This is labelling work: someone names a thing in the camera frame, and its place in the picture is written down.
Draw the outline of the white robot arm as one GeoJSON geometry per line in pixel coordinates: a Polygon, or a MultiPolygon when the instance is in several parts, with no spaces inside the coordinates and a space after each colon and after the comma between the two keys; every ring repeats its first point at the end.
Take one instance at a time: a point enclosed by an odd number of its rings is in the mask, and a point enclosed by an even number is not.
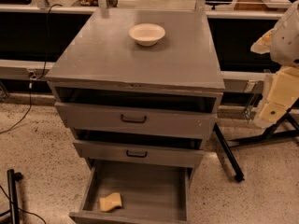
{"type": "Polygon", "coordinates": [[[250,48],[254,53],[269,53],[280,65],[263,84],[263,99],[258,103],[255,125],[268,128],[278,122],[299,98],[299,1],[291,4],[275,26],[250,48]]]}

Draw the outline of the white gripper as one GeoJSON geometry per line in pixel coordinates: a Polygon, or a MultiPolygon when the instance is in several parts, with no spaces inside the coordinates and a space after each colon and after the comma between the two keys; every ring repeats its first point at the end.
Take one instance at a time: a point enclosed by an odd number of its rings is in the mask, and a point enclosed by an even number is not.
{"type": "Polygon", "coordinates": [[[270,52],[271,60],[282,66],[266,78],[263,99],[258,103],[253,123],[268,128],[278,122],[299,98],[299,0],[293,2],[273,29],[263,34],[250,50],[270,52]]]}

